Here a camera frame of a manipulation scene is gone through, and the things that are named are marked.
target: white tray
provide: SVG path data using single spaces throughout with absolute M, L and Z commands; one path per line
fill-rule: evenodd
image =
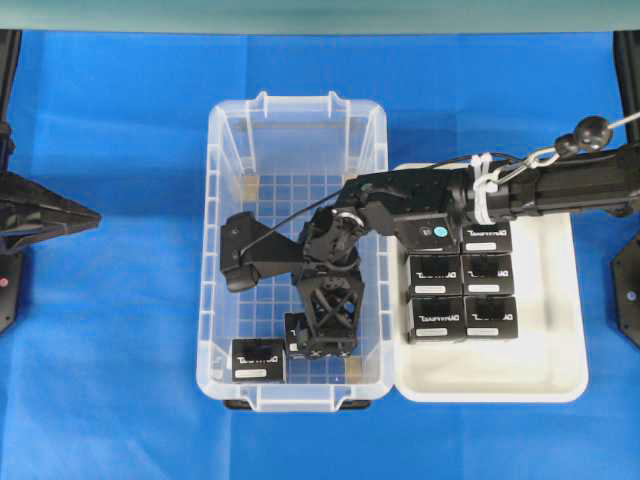
M 416 168 L 424 164 L 403 165 Z M 511 222 L 519 338 L 407 342 L 407 276 L 390 239 L 395 385 L 416 402 L 570 402 L 588 383 L 568 214 Z

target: small black box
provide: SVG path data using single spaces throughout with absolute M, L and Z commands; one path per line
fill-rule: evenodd
M 412 255 L 409 258 L 409 297 L 462 295 L 460 257 Z
M 412 298 L 409 342 L 460 340 L 466 337 L 462 297 Z
M 280 338 L 242 338 L 231 343 L 234 382 L 284 382 L 284 342 Z
M 511 256 L 462 255 L 465 295 L 513 295 Z
M 508 222 L 465 225 L 462 227 L 462 250 L 464 253 L 510 253 L 511 226 Z
M 284 346 L 287 356 L 291 358 L 303 358 L 304 355 L 298 349 L 298 334 L 296 329 L 299 322 L 306 322 L 304 313 L 285 313 L 284 314 Z
M 469 338 L 518 338 L 514 297 L 465 297 Z

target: grid pattern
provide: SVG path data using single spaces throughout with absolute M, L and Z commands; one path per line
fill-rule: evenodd
M 274 226 L 293 212 L 335 192 L 341 185 L 342 177 L 337 175 L 263 175 L 256 201 L 244 202 L 242 210 L 253 211 L 258 221 Z M 312 214 L 312 211 L 306 212 L 279 232 L 296 239 Z M 240 294 L 238 336 L 284 337 L 285 313 L 302 311 L 304 306 L 291 285 L 290 275 L 261 280 L 256 288 Z M 287 382 L 343 384 L 344 372 L 344 359 L 290 359 Z
M 240 294 L 226 291 L 224 278 L 217 268 L 218 219 L 227 218 L 238 211 L 252 211 L 260 222 L 273 226 L 294 211 L 333 193 L 343 182 L 340 175 L 264 175 L 241 179 L 243 187 L 236 184 L 237 180 L 235 183 L 220 182 L 217 172 L 210 171 L 207 185 L 200 340 L 210 342 L 212 347 L 212 377 L 224 382 L 232 381 L 228 355 L 233 338 L 284 338 L 285 313 L 301 312 L 304 306 L 288 274 L 261 280 L 256 288 Z M 226 201 L 234 197 L 233 191 L 238 188 L 251 192 L 247 195 L 249 200 L 241 204 Z M 304 213 L 279 229 L 279 232 L 296 239 L 304 222 L 312 214 L 312 211 Z M 375 381 L 378 378 L 380 366 L 376 362 L 372 366 L 372 362 L 363 360 L 375 351 L 381 337 L 390 338 L 386 239 L 367 235 L 360 240 L 358 249 L 361 257 L 367 259 L 361 263 L 367 285 L 358 325 L 358 346 L 349 360 L 334 357 L 313 361 L 288 359 L 287 383 L 339 385 Z M 375 278 L 379 280 L 378 285 L 368 281 Z M 346 375 L 346 361 L 356 368 L 350 378 Z

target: blue cloth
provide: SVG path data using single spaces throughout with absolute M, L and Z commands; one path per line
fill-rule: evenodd
M 11 168 L 104 221 L 32 251 L 0 337 L 2 478 L 640 478 L 640 351 L 615 328 L 608 265 L 637 216 L 574 216 L 591 375 L 574 403 L 394 390 L 366 411 L 258 415 L 195 383 L 213 105 L 335 90 L 384 106 L 392 166 L 524 154 L 621 115 L 611 40 L 26 33 Z

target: transparent storage box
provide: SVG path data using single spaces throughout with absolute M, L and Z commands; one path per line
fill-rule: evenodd
M 209 117 L 197 382 L 220 400 L 257 411 L 335 411 L 346 400 L 372 400 L 393 385 L 388 242 L 358 244 L 366 291 L 358 347 L 347 359 L 288 359 L 284 384 L 233 383 L 235 338 L 284 337 L 284 314 L 304 311 L 290 275 L 239 294 L 219 271 L 220 225 L 250 210 L 266 225 L 338 190 L 353 176 L 386 171 L 387 125 L 374 102 L 322 97 L 225 101 Z M 294 240 L 312 212 L 280 232 Z

